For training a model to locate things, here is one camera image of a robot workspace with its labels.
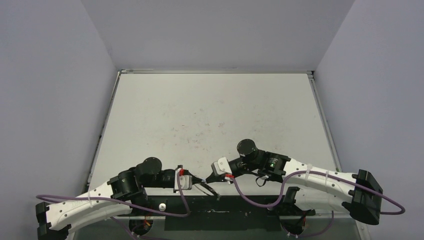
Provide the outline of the large metal key ring plate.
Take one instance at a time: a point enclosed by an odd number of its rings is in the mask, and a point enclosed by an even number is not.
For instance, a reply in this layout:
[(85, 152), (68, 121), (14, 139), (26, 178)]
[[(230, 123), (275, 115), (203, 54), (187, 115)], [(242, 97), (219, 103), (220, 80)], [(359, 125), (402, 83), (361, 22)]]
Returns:
[(221, 199), (221, 195), (211, 186), (209, 186), (205, 180), (201, 181), (194, 181), (192, 184), (197, 190), (199, 190), (201, 193), (207, 195), (207, 196), (214, 196), (216, 201), (219, 201)]

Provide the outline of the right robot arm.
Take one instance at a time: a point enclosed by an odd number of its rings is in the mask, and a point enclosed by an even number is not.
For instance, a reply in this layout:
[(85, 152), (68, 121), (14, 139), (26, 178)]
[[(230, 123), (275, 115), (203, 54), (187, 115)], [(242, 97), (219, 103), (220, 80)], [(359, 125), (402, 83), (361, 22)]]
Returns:
[(242, 175), (255, 175), (264, 182), (296, 184), (312, 189), (312, 194), (290, 195), (282, 207), (290, 215), (300, 210), (329, 210), (348, 213), (368, 225), (380, 222), (383, 188), (366, 170), (337, 172), (299, 162), (286, 155), (258, 149), (251, 139), (237, 144), (239, 158), (225, 157), (211, 164), (207, 183), (230, 181)]

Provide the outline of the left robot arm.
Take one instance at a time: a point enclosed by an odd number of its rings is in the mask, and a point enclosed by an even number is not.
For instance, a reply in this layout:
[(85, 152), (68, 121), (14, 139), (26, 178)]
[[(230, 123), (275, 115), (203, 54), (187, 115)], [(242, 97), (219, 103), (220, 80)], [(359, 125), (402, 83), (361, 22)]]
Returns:
[(185, 218), (186, 213), (170, 213), (164, 203), (149, 202), (146, 188), (172, 189), (182, 193), (194, 184), (205, 183), (182, 165), (162, 169), (162, 162), (148, 157), (142, 163), (120, 172), (100, 186), (77, 197), (38, 195), (42, 202), (35, 207), (39, 240), (65, 240), (80, 227), (118, 215), (146, 212)]

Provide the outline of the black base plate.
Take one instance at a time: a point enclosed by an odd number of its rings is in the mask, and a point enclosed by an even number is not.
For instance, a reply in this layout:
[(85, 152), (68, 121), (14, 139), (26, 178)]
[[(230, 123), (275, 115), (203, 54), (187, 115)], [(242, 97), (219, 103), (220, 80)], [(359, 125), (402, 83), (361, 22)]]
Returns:
[(254, 206), (238, 195), (224, 195), (219, 201), (214, 196), (186, 196), (190, 215), (188, 217), (161, 216), (143, 210), (128, 214), (128, 227), (145, 235), (160, 221), (165, 231), (246, 231), (265, 230), (278, 232), (282, 229), (281, 217), (288, 217), (288, 225), (301, 227), (306, 217), (314, 216), (315, 210), (301, 210), (294, 198), (282, 200), (271, 210)]

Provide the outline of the aluminium rail front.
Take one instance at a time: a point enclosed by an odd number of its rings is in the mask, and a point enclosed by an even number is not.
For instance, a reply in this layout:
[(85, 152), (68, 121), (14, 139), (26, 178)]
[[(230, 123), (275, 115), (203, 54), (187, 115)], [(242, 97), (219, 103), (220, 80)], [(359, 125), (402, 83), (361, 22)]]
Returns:
[[(223, 211), (229, 213), (231, 211), (251, 211), (254, 204), (243, 200), (239, 195), (224, 196), (199, 196), (189, 195), (184, 198), (192, 213), (203, 213), (207, 211)], [(147, 212), (153, 212), (155, 215), (163, 215), (160, 211), (160, 205), (163, 209), (169, 211), (174, 216), (184, 213), (184, 204), (180, 196), (148, 196), (140, 194), (127, 200), (110, 198), (107, 196), (92, 197), (93, 207), (90, 207), (88, 200), (77, 200), (72, 202), (62, 202), (58, 206), (51, 205), (46, 211), (49, 218), (57, 219), (68, 218), (71, 222), (78, 218), (88, 217), (94, 212), (106, 214), (109, 212), (111, 216), (127, 215), (141, 216)], [(271, 212), (279, 216), (300, 216), (304, 212), (311, 210), (335, 211), (348, 213), (353, 219), (364, 222), (368, 219), (366, 214), (368, 208), (358, 199), (345, 201), (336, 196), (328, 195), (320, 191), (306, 191), (290, 188), (286, 194), (282, 195), (277, 205), (270, 208)]]

